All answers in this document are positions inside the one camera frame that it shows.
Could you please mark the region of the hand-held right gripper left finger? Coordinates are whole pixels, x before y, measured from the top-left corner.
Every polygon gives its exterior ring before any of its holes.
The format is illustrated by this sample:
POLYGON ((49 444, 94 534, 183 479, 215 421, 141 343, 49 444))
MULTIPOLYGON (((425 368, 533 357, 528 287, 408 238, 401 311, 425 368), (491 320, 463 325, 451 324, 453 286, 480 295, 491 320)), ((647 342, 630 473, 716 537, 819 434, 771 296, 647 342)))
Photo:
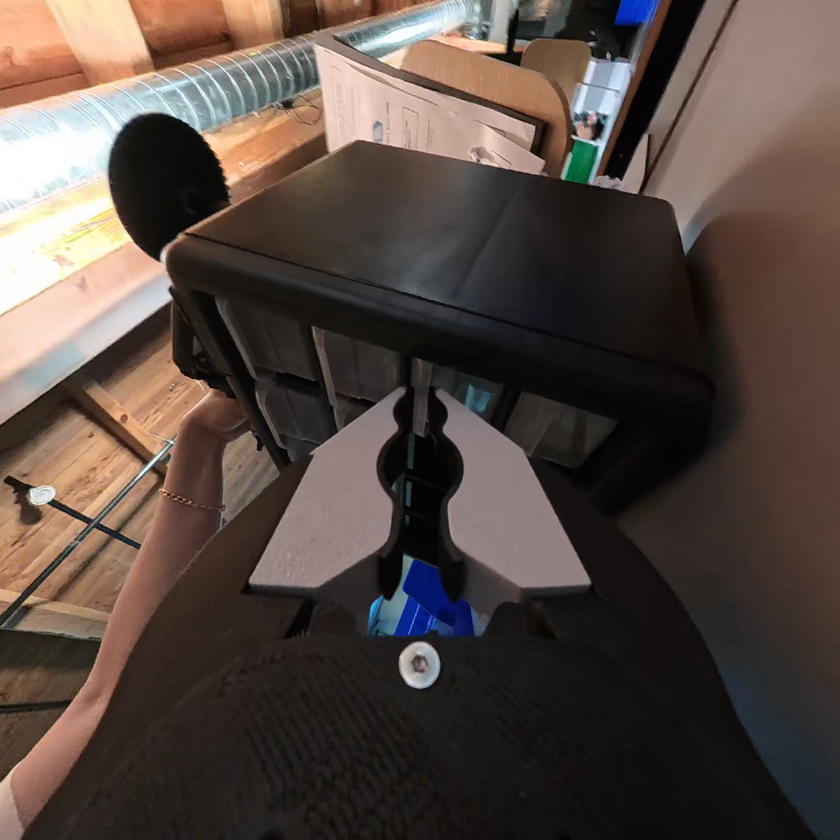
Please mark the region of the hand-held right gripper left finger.
POLYGON ((396 504, 380 476, 385 445, 400 433, 396 388, 315 449, 249 588, 312 601, 373 601, 379 559, 394 543, 396 504))

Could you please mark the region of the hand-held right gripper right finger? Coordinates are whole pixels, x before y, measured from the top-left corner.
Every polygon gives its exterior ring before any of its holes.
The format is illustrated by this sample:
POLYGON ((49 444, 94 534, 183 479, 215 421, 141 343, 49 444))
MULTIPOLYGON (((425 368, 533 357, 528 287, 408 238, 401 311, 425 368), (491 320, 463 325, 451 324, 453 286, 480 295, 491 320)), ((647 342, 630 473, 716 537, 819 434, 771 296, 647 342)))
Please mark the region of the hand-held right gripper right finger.
POLYGON ((467 601, 525 601, 591 586, 523 450, 446 392, 443 435, 463 474, 446 507, 448 544, 465 566, 467 601))

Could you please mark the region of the small clear plastic drawer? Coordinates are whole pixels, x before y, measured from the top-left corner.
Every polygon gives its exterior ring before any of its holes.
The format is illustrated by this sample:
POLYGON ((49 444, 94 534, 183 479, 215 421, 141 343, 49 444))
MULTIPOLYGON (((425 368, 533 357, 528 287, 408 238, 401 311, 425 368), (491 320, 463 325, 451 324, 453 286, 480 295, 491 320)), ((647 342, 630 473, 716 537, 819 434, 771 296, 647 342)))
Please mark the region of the small clear plastic drawer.
POLYGON ((411 360, 411 387, 413 389, 413 432, 425 438, 428 430, 428 400, 432 388, 435 365, 424 360, 411 360))

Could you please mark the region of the black drawer cabinet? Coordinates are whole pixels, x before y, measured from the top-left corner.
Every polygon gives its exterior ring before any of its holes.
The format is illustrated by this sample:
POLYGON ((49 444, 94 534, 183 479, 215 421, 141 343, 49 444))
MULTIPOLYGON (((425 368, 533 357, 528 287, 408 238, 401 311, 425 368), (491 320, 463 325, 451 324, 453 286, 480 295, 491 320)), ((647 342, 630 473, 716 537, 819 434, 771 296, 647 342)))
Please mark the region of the black drawer cabinet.
POLYGON ((686 255, 654 197, 355 142, 186 230, 163 262, 250 408, 216 298, 615 421, 562 468, 611 515, 708 440, 686 255))

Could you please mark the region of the person's left forearm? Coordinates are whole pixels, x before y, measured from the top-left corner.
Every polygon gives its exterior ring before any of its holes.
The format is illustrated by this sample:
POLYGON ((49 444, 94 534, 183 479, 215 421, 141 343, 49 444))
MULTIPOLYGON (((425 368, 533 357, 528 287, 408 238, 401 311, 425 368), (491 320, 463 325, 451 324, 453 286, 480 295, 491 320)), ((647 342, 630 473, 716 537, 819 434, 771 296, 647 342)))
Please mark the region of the person's left forearm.
POLYGON ((142 631, 177 577, 220 529, 223 460, 175 455, 150 530, 75 699, 2 781, 2 838, 25 829, 65 780, 98 727, 142 631))

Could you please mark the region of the person's left hand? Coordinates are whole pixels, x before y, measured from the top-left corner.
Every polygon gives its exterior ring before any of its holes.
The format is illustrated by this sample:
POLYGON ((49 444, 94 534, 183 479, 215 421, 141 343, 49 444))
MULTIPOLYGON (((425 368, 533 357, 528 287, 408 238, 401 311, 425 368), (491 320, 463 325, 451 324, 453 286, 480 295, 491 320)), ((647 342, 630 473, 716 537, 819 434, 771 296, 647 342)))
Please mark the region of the person's left hand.
POLYGON ((237 399, 212 390, 183 416, 173 451, 179 457, 209 459, 221 456, 228 444, 254 430, 237 399))

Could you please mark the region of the blue plastic piece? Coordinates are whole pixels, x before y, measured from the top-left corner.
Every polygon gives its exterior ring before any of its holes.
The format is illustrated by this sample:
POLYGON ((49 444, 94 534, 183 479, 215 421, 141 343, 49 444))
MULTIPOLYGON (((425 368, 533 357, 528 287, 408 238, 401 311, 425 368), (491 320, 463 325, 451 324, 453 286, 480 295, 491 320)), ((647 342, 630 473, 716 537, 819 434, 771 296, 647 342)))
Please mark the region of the blue plastic piece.
POLYGON ((448 599, 438 569, 407 554, 393 597, 380 596, 371 604, 367 627, 368 637, 473 637, 481 633, 469 604, 448 599))

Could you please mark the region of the set of translucent cabinet drawers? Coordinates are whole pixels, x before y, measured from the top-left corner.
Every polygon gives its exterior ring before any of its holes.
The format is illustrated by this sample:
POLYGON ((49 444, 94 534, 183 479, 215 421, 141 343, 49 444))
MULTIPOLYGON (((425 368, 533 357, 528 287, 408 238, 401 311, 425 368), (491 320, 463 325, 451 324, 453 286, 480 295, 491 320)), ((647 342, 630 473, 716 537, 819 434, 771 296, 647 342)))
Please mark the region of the set of translucent cabinet drawers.
POLYGON ((350 425, 412 374, 450 394, 526 455, 579 468, 617 421, 336 332, 309 328, 266 309, 217 299, 225 326, 254 380, 255 398, 280 450, 296 460, 350 425))

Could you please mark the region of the thin metal rod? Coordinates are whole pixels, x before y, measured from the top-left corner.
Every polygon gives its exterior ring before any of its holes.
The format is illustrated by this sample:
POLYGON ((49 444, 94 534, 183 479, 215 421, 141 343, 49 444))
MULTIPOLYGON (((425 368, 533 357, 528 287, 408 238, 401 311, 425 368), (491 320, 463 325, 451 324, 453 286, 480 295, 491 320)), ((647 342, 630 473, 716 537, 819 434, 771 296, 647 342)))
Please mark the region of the thin metal rod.
POLYGON ((123 485, 116 495, 110 499, 99 513, 93 517, 88 518, 85 514, 82 515, 84 527, 79 531, 71 541, 61 548, 58 554, 47 563, 47 565, 37 573, 36 577, 5 607, 1 614, 1 628, 6 629, 25 607, 27 600, 36 594, 38 589, 46 583, 49 578, 58 571, 60 566, 66 562, 69 557, 77 551, 77 549, 96 531, 104 533, 111 540, 117 540, 123 544, 129 545, 131 548, 138 550, 140 543, 136 540, 128 538, 120 530, 111 528, 105 525, 106 518, 126 499, 126 497, 137 487, 141 481, 149 476, 158 466, 167 466, 168 459, 175 446, 176 438, 164 438, 164 444, 161 449, 154 454, 154 456, 140 469, 140 471, 132 477, 125 485, 123 485))

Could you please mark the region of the black rod with white clip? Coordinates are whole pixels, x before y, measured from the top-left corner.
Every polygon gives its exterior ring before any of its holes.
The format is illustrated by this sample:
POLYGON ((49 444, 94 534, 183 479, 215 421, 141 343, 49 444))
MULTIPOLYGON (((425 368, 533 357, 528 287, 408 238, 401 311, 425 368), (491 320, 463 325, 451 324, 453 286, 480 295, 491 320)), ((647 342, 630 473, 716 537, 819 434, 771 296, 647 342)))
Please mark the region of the black rod with white clip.
POLYGON ((14 492, 15 501, 21 509, 22 522, 25 524, 34 524, 42 519, 42 508, 53 508, 86 526, 92 524, 92 518, 58 500, 56 490, 52 486, 32 486, 14 476, 6 476, 3 483, 14 492))

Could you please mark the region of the printed instruction sheet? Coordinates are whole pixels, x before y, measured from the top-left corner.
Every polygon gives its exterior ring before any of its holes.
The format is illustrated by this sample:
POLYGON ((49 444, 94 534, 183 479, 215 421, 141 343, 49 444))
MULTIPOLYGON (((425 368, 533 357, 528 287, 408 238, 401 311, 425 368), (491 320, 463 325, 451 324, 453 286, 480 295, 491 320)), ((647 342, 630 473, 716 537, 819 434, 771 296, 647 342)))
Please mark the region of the printed instruction sheet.
POLYGON ((541 174, 534 122, 459 92, 409 81, 339 41, 316 43, 324 135, 330 153, 357 141, 444 156, 512 172, 541 174))

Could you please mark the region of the brown cardboard stand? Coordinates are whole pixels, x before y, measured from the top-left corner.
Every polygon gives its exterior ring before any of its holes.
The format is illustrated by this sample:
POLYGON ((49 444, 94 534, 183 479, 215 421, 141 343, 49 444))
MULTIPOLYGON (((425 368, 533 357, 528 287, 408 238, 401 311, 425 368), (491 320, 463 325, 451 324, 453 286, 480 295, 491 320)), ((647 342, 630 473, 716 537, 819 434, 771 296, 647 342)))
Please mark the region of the brown cardboard stand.
POLYGON ((547 176, 560 179, 571 152, 571 108, 561 87, 536 70, 503 61, 465 38, 428 38, 411 45, 401 67, 544 124, 538 156, 547 176))
POLYGON ((549 79, 572 105, 591 58, 591 48, 584 41, 536 38, 522 51, 520 67, 549 79))

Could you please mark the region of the green box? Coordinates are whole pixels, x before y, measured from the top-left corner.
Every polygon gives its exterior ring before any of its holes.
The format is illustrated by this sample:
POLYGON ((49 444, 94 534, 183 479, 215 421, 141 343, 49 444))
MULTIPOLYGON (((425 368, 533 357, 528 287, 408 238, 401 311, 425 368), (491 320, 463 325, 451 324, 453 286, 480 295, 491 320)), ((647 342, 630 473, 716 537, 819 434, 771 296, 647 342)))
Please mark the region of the green box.
POLYGON ((573 139, 570 154, 564 165, 561 179, 566 182, 589 184, 599 161, 601 146, 598 143, 573 139))

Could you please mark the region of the white shelf unit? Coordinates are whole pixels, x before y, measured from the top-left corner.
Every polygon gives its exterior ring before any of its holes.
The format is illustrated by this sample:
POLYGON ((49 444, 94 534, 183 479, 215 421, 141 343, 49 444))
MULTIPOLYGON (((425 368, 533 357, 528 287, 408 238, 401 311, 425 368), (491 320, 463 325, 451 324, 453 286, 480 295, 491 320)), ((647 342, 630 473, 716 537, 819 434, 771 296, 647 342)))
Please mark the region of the white shelf unit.
POLYGON ((590 144, 605 141, 621 110, 634 70, 629 59, 589 59, 571 105, 577 140, 590 144))

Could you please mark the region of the silver ventilation duct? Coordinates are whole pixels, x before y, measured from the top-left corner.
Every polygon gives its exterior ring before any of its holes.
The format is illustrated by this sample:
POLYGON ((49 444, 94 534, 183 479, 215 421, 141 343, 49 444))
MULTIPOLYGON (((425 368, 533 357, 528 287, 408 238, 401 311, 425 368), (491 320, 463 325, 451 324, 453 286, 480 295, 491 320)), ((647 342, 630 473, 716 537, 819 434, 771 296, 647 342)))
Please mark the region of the silver ventilation duct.
POLYGON ((158 113, 204 133, 319 86, 315 33, 103 83, 1 113, 1 214, 103 176, 122 128, 158 113))

